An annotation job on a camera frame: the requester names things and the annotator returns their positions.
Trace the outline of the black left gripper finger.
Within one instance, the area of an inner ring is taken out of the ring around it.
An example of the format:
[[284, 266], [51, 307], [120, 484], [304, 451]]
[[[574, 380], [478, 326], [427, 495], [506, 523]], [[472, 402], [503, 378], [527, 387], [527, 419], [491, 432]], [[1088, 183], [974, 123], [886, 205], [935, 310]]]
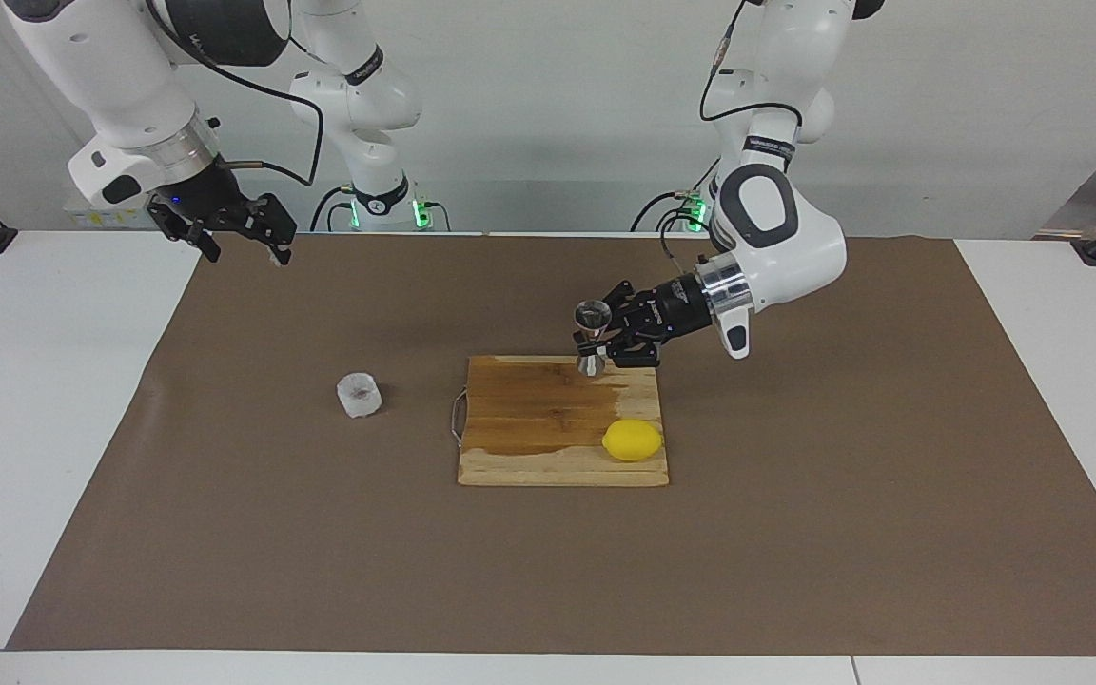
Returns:
[[658, 349], [664, 343], [661, 328], [617, 331], [608, 340], [608, 359], [618, 368], [657, 368], [660, 365]]
[[644, 324], [654, 320], [649, 309], [653, 299], [653, 289], [636, 292], [630, 282], [623, 281], [605, 295], [603, 302], [610, 309], [610, 324]]

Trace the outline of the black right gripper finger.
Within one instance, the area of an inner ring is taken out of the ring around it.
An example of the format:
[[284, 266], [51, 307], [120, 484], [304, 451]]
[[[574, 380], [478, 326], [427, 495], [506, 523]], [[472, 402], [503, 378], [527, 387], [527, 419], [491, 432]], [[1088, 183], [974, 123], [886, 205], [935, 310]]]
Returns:
[[229, 208], [229, 226], [236, 235], [269, 248], [274, 264], [279, 267], [290, 264], [297, 222], [277, 195], [265, 192], [256, 199], [236, 203]]
[[201, 220], [186, 222], [161, 201], [149, 201], [148, 216], [152, 218], [167, 239], [172, 242], [194, 246], [201, 255], [205, 256], [212, 264], [218, 262], [219, 256], [221, 256], [221, 248], [214, 240], [213, 235], [205, 229], [205, 222]]

